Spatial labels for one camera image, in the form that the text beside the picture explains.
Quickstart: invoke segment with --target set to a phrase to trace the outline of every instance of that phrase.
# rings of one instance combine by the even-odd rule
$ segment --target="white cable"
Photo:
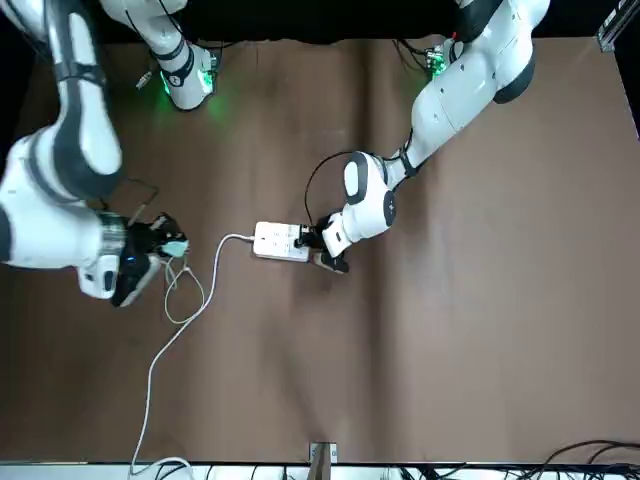
[[[142,421],[142,428],[140,429],[140,438],[138,439],[138,444],[136,445],[136,449],[133,452],[133,458],[131,459],[131,465],[129,467],[129,473],[127,475],[128,479],[131,479],[131,477],[134,477],[134,476],[138,476],[146,472],[150,468],[157,467],[165,463],[171,462],[171,463],[180,463],[185,467],[187,467],[189,476],[191,477],[192,480],[195,480],[195,474],[193,472],[193,469],[191,468],[191,464],[189,464],[189,462],[186,461],[185,459],[179,458],[179,457],[163,458],[161,460],[158,460],[157,462],[152,463],[151,465],[142,467],[138,471],[135,471],[135,466],[136,466],[136,460],[138,458],[138,453],[140,452],[140,447],[142,446],[142,440],[144,439],[144,434],[147,431],[147,422],[149,420],[149,406],[151,404],[151,377],[153,375],[153,369],[156,366],[156,362],[160,359],[162,354],[167,351],[167,349],[178,339],[178,337],[182,335],[182,332],[184,332],[187,329],[187,327],[191,325],[191,322],[193,322],[196,318],[198,318],[198,315],[200,315],[211,303],[211,299],[213,298],[213,293],[216,289],[216,278],[218,276],[218,261],[220,259],[220,252],[222,251],[222,247],[224,246],[225,242],[232,238],[243,240],[245,242],[254,241],[254,237],[252,236],[239,235],[237,233],[229,233],[224,237],[222,237],[222,240],[220,240],[220,243],[218,244],[218,248],[216,250],[216,256],[213,259],[213,277],[211,279],[211,289],[209,290],[209,296],[207,297],[207,300],[196,311],[196,313],[191,315],[184,322],[181,322],[182,326],[176,331],[176,333],[173,334],[173,336],[164,345],[164,347],[160,349],[160,351],[156,354],[156,356],[153,357],[151,365],[149,366],[149,373],[147,374],[147,398],[146,398],[145,407],[144,407],[144,420]]]
[[[171,316],[171,314],[169,313],[169,294],[171,293],[172,290],[177,290],[178,289],[178,279],[184,274],[187,273],[191,276],[191,278],[193,278],[194,282],[196,282],[196,285],[198,285],[198,288],[200,289],[200,308],[202,308],[202,306],[204,305],[204,288],[202,288],[202,284],[200,283],[200,280],[198,280],[198,278],[195,276],[195,274],[193,273],[193,270],[191,270],[191,267],[189,267],[189,265],[187,265],[187,261],[185,259],[184,261],[184,265],[182,266],[182,268],[180,269],[180,271],[178,272],[178,274],[176,275],[173,272],[173,269],[171,268],[171,260],[173,260],[173,257],[171,259],[169,259],[169,261],[165,264],[165,280],[168,281],[167,278],[167,274],[170,273],[171,276],[173,277],[173,280],[169,283],[169,286],[167,287],[167,291],[164,294],[164,313],[167,316],[167,318],[169,319],[169,321],[175,325],[183,325],[185,323],[187,323],[191,317],[188,317],[184,320],[174,320],[173,317]]]

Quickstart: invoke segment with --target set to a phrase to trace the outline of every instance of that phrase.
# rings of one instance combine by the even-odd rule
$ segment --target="metal bracket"
[[[313,463],[313,460],[318,453],[318,448],[321,446],[329,447],[329,457],[331,463],[338,463],[338,446],[335,443],[310,443],[309,444],[309,463]]]
[[[615,50],[616,39],[631,23],[638,11],[640,11],[640,0],[619,0],[596,34],[603,52]]]
[[[338,447],[335,443],[312,443],[309,462],[307,480],[331,480],[331,464],[338,463]]]

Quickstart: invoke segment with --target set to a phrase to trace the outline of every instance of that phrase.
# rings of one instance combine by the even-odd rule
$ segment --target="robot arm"
[[[56,122],[9,152],[0,184],[0,260],[27,268],[74,266],[83,292],[109,298],[124,227],[85,202],[113,190],[121,153],[87,15],[80,1],[1,0],[0,8],[48,46],[60,96]]]
[[[187,42],[169,14],[187,0],[100,0],[102,8],[147,43],[158,61],[171,99],[181,110],[191,110],[213,93],[211,53]]]
[[[389,229],[398,185],[414,176],[492,100],[507,103],[531,82],[531,31],[546,14],[549,0],[456,1],[463,53],[420,92],[411,112],[409,140],[391,160],[364,152],[355,152],[348,160],[344,169],[347,204],[317,228],[332,258],[363,238]],[[327,266],[330,259],[324,257]]]

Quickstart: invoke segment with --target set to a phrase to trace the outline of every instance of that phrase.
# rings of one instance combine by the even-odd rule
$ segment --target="brown table surface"
[[[145,218],[178,219],[205,287],[225,233],[305,221],[323,157],[391,154],[423,83],[389,41],[247,44],[225,50],[219,95],[183,113],[157,77],[133,88],[142,46],[105,62],[126,172],[161,188]],[[53,121],[56,98],[40,66],[21,132]],[[212,306],[158,364],[142,457],[304,461],[330,440],[345,462],[534,462],[637,439],[639,154],[614,57],[538,41],[531,88],[400,188],[395,225],[349,251],[349,275],[225,248]],[[316,216],[342,206],[342,165],[314,181]],[[123,183],[112,205],[147,193]],[[161,275],[114,310],[72,270],[0,274],[0,457],[129,460],[174,330]],[[170,305],[198,302],[185,280]]]

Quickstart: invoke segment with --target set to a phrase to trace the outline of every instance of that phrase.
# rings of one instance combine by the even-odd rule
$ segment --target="white power strip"
[[[286,223],[256,223],[253,253],[257,257],[289,262],[308,262],[309,247],[294,245],[300,235],[300,225]]]

